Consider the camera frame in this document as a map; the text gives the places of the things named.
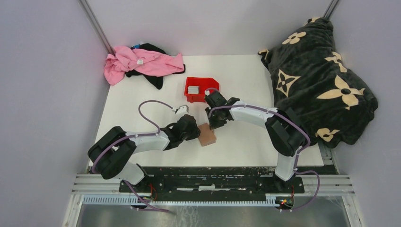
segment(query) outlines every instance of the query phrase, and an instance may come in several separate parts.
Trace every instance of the beige flower pattern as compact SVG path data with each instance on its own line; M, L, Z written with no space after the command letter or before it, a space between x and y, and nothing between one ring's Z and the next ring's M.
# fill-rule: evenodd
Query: beige flower pattern
M290 35L289 37L288 37L288 39L286 39L284 42L283 42L283 45L285 45L285 44L296 44L296 43L298 43L299 42L299 40L301 40L300 38L301 37L304 37L306 35L306 32L300 32L300 33L298 33L298 32L295 32L294 34L292 34L292 35Z
M291 85L300 77L290 76L279 70L279 81L277 83L277 90L281 91L288 97Z
M261 51L258 52L258 54L262 54L262 53L266 53L266 55L264 56L264 60L266 61L266 59L267 59L267 54L269 53L269 50L268 50L268 49L263 49L263 50L261 50Z
M314 17L311 19L310 23L314 23L317 19L319 19L319 17Z
M342 61L341 55L339 55L336 52L332 52L333 53L333 57L327 57L325 58L326 61L334 61L334 63L338 64L340 67L340 72L347 72L347 68L345 68L340 61Z
M351 106L358 105L359 101L358 98L355 97L355 95L361 96L362 95L361 91L363 92L363 90L365 90L364 88L361 90L350 88L349 85L338 75L336 75L334 84L337 87L337 89L326 91L323 94L319 95L317 98L332 99L341 97L342 101L347 105L347 107L345 107L347 110L349 110Z
M337 130L337 129L330 131L330 129L328 129L328 128L323 128L323 129L319 129L316 132L316 137L320 136L324 141L330 142L333 139L334 134L336 134L337 132L339 132L339 130Z

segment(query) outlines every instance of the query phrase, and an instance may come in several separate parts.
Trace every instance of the brown sponge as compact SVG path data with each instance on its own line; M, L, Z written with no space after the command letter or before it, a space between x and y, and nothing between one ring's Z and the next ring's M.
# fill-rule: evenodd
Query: brown sponge
M214 135L213 131L210 130L208 123L199 125L198 128L200 129L200 136L198 139L202 147L216 142L216 136Z

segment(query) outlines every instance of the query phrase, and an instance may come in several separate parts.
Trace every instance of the pink towel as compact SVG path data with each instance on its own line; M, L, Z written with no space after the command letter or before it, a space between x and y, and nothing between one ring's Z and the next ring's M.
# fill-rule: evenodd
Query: pink towel
M124 78L124 73L131 70L155 77L184 71L181 53L172 57L156 51L131 50L126 46L116 46L114 50L115 56L107 55L105 65L105 77L110 85L116 85Z

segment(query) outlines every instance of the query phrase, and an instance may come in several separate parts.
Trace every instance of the black blanket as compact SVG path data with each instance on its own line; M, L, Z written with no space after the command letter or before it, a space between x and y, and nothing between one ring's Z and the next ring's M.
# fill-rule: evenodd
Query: black blanket
M274 106L290 106L312 144L354 144L378 108L364 81L335 52L333 25L319 18L270 50L260 51L271 74Z

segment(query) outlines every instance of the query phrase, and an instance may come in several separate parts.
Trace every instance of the white table surface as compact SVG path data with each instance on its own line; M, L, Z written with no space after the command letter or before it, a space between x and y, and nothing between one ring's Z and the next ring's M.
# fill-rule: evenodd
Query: white table surface
M125 131L154 131L155 127L138 113L138 105L149 99L160 100L173 107L187 104L198 125L208 122L204 111L207 105L191 104L183 95L186 77L212 77L220 83L220 92L227 100L237 97L249 104L273 107L270 74L258 55L184 56L183 59L186 72L166 76L161 90L157 90L143 76L125 77L110 87L96 141L116 125ZM143 105L142 112L160 127L178 120L169 108L157 103ZM277 165L278 153L266 129L232 121L216 129L215 135L216 143L205 147L201 147L197 139L184 141L172 150L134 153L130 161L142 166ZM322 166L318 146L304 150L298 165Z

